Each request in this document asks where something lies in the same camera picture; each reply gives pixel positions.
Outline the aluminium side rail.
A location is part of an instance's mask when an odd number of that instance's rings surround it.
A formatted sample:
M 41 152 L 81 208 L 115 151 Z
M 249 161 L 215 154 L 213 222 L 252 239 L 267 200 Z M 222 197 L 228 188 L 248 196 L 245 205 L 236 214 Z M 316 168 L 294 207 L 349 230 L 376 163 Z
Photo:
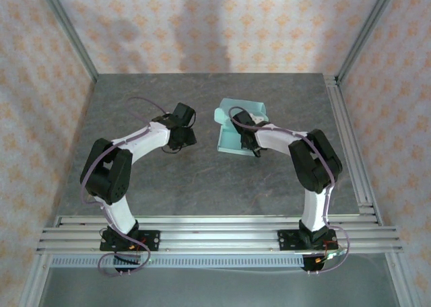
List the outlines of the aluminium side rail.
M 324 80 L 360 213 L 362 215 L 372 215 L 375 219 L 374 222 L 382 226 L 383 222 L 380 211 L 376 204 L 366 167 L 362 161 L 360 148 L 341 93 L 341 88 L 337 85 L 334 76 L 325 75 Z

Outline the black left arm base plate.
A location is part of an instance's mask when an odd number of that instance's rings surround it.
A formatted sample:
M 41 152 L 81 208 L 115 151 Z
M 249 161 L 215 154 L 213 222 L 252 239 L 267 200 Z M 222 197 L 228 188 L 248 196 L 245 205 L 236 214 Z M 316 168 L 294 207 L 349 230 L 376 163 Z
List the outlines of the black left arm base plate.
M 158 251 L 160 244 L 160 231 L 158 230 L 131 230 L 128 237 L 146 245 L 151 251 Z M 144 251 L 144 248 L 133 241 L 119 235 L 112 229 L 102 232 L 100 250 L 102 252 Z

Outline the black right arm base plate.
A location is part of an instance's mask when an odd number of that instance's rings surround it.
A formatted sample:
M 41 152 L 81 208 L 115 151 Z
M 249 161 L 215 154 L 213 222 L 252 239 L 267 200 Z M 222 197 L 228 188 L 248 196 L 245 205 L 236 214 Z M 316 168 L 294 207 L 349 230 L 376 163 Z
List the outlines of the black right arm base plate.
M 334 230 L 327 231 L 315 240 L 311 240 L 311 237 L 302 230 L 278 230 L 277 237 L 280 250 L 316 252 L 339 248 Z

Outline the aluminium frame post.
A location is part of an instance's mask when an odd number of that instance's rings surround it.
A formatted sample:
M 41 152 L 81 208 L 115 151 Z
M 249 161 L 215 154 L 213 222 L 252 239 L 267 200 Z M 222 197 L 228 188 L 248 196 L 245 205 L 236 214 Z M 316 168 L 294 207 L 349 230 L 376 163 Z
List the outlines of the aluminium frame post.
M 37 254 L 34 257 L 18 307 L 39 306 L 51 261 L 51 254 Z
M 68 16 L 66 9 L 64 8 L 61 0 L 45 0 L 53 12 L 57 22 L 62 27 L 64 33 L 69 39 L 74 51 L 77 53 L 81 63 L 88 72 L 90 78 L 94 83 L 98 81 L 99 73 L 90 55 L 87 52 L 79 34 L 77 33 L 75 26 L 73 25 L 70 17 Z
M 350 48 L 345 60 L 343 61 L 338 74 L 335 76 L 335 82 L 340 86 L 346 79 L 347 76 L 356 62 L 357 58 L 360 56 L 362 49 L 364 48 L 367 40 L 370 38 L 373 30 L 378 24 L 381 16 L 385 12 L 387 5 L 391 0 L 376 0 L 374 3 L 368 17 L 366 18 L 364 24 L 362 25 L 352 47 Z
M 390 252 L 385 257 L 400 307 L 422 307 L 405 254 Z

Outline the black mounting bracket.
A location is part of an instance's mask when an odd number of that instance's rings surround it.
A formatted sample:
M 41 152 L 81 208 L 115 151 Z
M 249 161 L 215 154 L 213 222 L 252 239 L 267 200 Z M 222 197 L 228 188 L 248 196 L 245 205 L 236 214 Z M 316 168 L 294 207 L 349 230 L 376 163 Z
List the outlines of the black mounting bracket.
M 304 254 L 302 255 L 302 270 L 308 274 L 321 274 L 330 272 L 330 268 L 325 268 L 326 261 L 329 260 L 330 253 L 327 254 Z
M 141 257 L 132 254 L 114 254 L 112 261 L 114 269 L 118 274 L 130 274 L 130 272 L 141 265 Z

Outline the light blue paper box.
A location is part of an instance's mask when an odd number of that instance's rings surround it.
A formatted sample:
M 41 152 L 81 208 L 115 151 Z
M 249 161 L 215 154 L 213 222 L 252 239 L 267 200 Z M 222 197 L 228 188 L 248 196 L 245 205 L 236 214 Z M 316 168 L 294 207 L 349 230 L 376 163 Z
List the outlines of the light blue paper box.
M 228 116 L 228 111 L 234 106 L 239 106 L 250 113 L 252 117 L 262 116 L 268 121 L 266 107 L 263 102 L 249 100 L 235 100 L 223 98 L 218 108 L 214 111 L 214 121 L 221 125 L 217 150 L 229 154 L 254 156 L 252 151 L 241 149 L 240 135 L 236 132 Z

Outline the aluminium mounting rail beam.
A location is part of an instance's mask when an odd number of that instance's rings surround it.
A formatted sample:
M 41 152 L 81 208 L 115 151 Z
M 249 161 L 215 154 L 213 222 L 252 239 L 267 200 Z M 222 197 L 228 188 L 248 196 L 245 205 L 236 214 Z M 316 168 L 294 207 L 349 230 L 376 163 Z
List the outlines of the aluminium mounting rail beam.
M 298 228 L 298 217 L 273 216 L 141 216 L 143 230 L 158 230 L 161 254 L 259 254 L 279 253 L 278 230 Z M 379 226 L 372 215 L 335 215 L 333 224 L 343 247 L 351 253 L 402 252 L 397 228 Z M 99 251 L 103 217 L 61 216 L 42 231 L 36 249 L 47 253 Z

